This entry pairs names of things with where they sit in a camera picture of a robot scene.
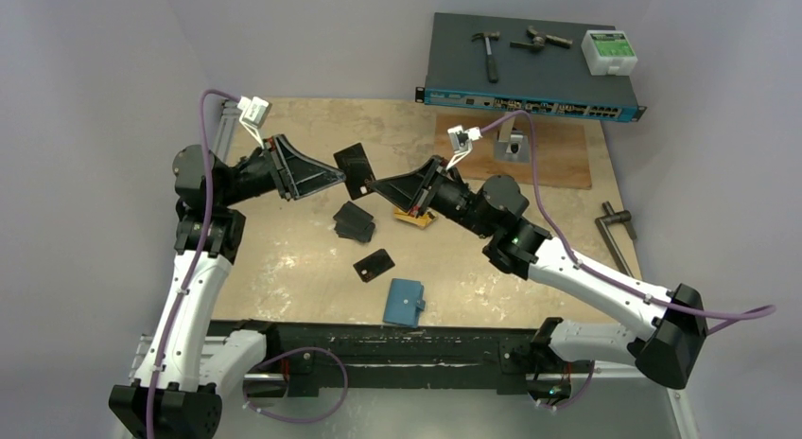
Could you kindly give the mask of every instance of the wooden board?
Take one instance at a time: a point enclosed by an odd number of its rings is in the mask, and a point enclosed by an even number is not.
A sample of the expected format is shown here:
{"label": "wooden board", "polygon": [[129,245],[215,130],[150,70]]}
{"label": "wooden board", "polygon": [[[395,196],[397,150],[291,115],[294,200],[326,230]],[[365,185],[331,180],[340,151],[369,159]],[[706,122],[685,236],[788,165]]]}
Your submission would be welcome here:
{"label": "wooden board", "polygon": [[[446,160],[454,154],[447,130],[456,125],[464,128],[483,127],[495,119],[471,115],[438,114],[434,130],[434,151]],[[529,123],[519,116],[515,127],[529,136]],[[590,188],[590,164],[587,161],[587,145],[584,141],[584,126],[557,122],[535,122],[537,133],[538,181],[541,185],[566,188]],[[496,174],[507,174],[522,184],[532,183],[532,168],[529,164],[500,162],[493,155],[495,133],[486,134],[474,142],[470,155],[457,167],[466,179],[485,180]]]}

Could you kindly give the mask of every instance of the white wall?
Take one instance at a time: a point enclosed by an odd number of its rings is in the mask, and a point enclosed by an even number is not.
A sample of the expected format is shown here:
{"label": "white wall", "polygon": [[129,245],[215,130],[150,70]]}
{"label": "white wall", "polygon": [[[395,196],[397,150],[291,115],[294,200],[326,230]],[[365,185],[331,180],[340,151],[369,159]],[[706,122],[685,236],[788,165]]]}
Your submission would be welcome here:
{"label": "white wall", "polygon": [[776,303],[711,337],[689,390],[710,438],[799,437],[802,0],[653,0],[634,39],[636,125],[608,145],[647,278],[706,307]]}
{"label": "white wall", "polygon": [[110,437],[206,85],[166,0],[0,0],[4,438]]}
{"label": "white wall", "polygon": [[412,98],[435,11],[631,27],[649,0],[169,0],[211,83],[243,94]]}

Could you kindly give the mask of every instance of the white box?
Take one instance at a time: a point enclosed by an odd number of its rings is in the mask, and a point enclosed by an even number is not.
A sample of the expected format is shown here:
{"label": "white box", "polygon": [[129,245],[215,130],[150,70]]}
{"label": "white box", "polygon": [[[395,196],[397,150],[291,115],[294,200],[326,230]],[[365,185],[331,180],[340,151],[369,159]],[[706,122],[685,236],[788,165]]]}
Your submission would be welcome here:
{"label": "white box", "polygon": [[588,30],[582,52],[590,74],[628,76],[637,63],[635,50],[620,30]]}

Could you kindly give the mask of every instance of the hammer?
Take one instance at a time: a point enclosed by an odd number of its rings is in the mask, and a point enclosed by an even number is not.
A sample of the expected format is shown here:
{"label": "hammer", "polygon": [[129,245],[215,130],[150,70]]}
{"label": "hammer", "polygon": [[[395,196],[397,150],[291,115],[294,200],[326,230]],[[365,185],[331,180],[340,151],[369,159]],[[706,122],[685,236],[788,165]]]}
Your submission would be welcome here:
{"label": "hammer", "polygon": [[480,32],[471,37],[471,41],[484,39],[484,48],[487,52],[487,80],[490,82],[498,82],[496,58],[493,57],[493,51],[490,50],[490,41],[498,40],[499,37],[501,37],[501,32]]}

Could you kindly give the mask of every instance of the tabletop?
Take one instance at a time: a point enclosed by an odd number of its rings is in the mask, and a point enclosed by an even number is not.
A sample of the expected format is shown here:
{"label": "tabletop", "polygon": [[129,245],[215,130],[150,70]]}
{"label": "tabletop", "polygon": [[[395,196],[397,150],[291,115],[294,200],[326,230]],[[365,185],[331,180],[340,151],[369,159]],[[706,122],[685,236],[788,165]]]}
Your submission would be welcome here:
{"label": "tabletop", "polygon": [[[420,167],[433,154],[437,113],[491,112],[424,106],[400,100],[276,98],[262,135],[283,133],[301,153],[334,166],[332,154],[362,143],[377,179]],[[621,199],[598,121],[536,116],[584,126],[593,186],[588,190],[541,187],[547,211],[579,252],[615,267],[594,219],[602,203],[620,210]],[[253,151],[255,141],[237,129],[227,163]],[[466,180],[476,191],[481,181]],[[540,217],[532,186],[524,216],[550,229]],[[349,201],[337,185],[297,202],[269,193],[235,206],[247,220],[232,272],[215,306],[215,319],[382,324],[393,278],[425,287],[420,325],[535,328],[549,316],[580,322],[610,322],[608,316],[559,290],[499,272],[481,253],[481,240],[443,217],[422,230],[392,217],[393,207],[376,194],[356,200],[376,223],[373,240],[339,238],[332,217]],[[622,226],[611,228],[621,252],[640,277],[635,249]],[[395,267],[369,283],[353,264],[386,249]]]}

